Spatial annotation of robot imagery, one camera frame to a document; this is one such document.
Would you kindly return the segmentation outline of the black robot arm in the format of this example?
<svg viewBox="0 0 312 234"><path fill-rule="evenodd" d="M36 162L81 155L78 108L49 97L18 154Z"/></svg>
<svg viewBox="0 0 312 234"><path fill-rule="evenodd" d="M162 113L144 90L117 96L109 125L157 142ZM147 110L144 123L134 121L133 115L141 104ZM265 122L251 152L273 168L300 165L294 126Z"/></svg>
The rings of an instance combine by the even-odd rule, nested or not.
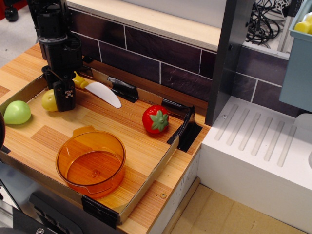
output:
<svg viewBox="0 0 312 234"><path fill-rule="evenodd" d="M29 0L48 88L54 91L58 111L73 110L76 103L74 71L82 67L82 43L71 32L72 14L65 0Z"/></svg>

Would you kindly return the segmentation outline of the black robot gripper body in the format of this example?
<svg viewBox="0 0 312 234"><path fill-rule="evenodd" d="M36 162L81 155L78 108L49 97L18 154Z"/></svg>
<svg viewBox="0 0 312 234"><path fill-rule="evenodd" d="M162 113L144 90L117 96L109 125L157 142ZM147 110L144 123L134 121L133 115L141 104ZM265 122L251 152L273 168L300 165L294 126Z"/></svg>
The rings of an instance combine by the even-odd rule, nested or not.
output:
<svg viewBox="0 0 312 234"><path fill-rule="evenodd" d="M79 36L68 32L59 38L38 37L42 57L58 75L72 73L82 67L82 42Z"/></svg>

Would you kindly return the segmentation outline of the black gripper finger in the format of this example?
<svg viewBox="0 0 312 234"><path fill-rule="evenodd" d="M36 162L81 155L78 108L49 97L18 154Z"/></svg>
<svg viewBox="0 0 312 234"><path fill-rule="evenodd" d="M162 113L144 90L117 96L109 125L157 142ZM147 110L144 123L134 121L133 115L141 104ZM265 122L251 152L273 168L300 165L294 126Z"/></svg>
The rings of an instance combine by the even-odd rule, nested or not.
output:
<svg viewBox="0 0 312 234"><path fill-rule="evenodd" d="M57 81L57 77L53 74L51 68L47 65L42 67L41 71L43 72L48 88L53 89L53 84Z"/></svg>
<svg viewBox="0 0 312 234"><path fill-rule="evenodd" d="M60 79L56 75L54 77L52 87L58 111L73 110L76 105L76 90L73 80L67 76L64 76L64 79Z"/></svg>

